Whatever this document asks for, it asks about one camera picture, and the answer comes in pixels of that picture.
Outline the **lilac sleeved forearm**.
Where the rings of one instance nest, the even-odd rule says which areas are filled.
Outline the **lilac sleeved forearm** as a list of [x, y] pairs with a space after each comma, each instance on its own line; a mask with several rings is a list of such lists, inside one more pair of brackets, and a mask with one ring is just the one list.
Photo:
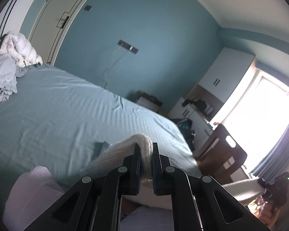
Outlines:
[[33, 168], [13, 185], [3, 212], [4, 225], [8, 230], [25, 230], [64, 193], [46, 167]]

